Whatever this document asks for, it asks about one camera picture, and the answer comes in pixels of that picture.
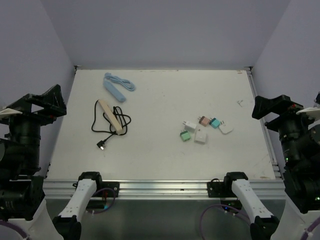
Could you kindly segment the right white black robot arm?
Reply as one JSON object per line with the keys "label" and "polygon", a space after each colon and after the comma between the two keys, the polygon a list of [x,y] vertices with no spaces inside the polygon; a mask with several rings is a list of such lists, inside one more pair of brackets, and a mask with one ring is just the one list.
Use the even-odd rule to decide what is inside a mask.
{"label": "right white black robot arm", "polygon": [[250,220],[253,240],[314,240],[320,224],[320,119],[319,107],[293,102],[287,95],[255,97],[252,118],[278,116],[265,122],[277,132],[285,161],[283,182],[285,207],[281,218],[274,216],[252,190],[243,172],[228,172],[223,192],[236,196]]}

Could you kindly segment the cyan plug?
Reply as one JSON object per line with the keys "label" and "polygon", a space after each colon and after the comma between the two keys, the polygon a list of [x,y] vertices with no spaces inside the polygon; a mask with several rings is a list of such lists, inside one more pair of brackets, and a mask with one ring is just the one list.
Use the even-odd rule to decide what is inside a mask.
{"label": "cyan plug", "polygon": [[221,125],[221,121],[217,118],[211,118],[209,121],[209,125],[214,129],[217,129]]}

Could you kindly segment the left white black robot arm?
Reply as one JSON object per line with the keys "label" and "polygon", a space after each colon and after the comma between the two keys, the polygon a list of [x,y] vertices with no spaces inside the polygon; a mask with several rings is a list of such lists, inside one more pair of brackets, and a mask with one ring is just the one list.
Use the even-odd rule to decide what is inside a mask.
{"label": "left white black robot arm", "polygon": [[92,196],[103,193],[99,172],[83,172],[63,211],[51,218],[40,171],[41,127],[65,116],[61,87],[26,94],[5,106],[0,122],[9,132],[0,141],[0,224],[24,240],[78,240],[81,220]]}

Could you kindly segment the beige red power strip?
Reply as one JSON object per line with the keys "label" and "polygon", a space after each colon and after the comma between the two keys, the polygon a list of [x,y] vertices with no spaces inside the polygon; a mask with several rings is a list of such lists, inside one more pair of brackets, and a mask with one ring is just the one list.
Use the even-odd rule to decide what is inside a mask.
{"label": "beige red power strip", "polygon": [[107,102],[103,99],[99,99],[98,103],[102,107],[104,113],[106,114],[108,120],[110,121],[111,125],[113,126],[117,135],[121,135],[124,133],[124,129],[122,125],[119,123],[115,115],[113,114],[111,108],[108,106]]}

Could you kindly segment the pink plug adapter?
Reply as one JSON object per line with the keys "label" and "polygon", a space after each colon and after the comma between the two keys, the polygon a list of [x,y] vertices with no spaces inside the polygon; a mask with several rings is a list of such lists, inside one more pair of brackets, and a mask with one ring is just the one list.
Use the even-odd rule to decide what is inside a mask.
{"label": "pink plug adapter", "polygon": [[207,118],[206,116],[201,116],[201,117],[198,117],[198,123],[204,127],[206,127],[207,125],[210,124],[210,119]]}

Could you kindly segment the green plug adapter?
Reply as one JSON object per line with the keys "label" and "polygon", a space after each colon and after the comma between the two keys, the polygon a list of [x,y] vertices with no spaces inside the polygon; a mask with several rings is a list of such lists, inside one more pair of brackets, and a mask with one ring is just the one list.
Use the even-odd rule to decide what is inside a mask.
{"label": "green plug adapter", "polygon": [[179,136],[183,142],[189,141],[191,139],[191,135],[187,130],[181,131]]}

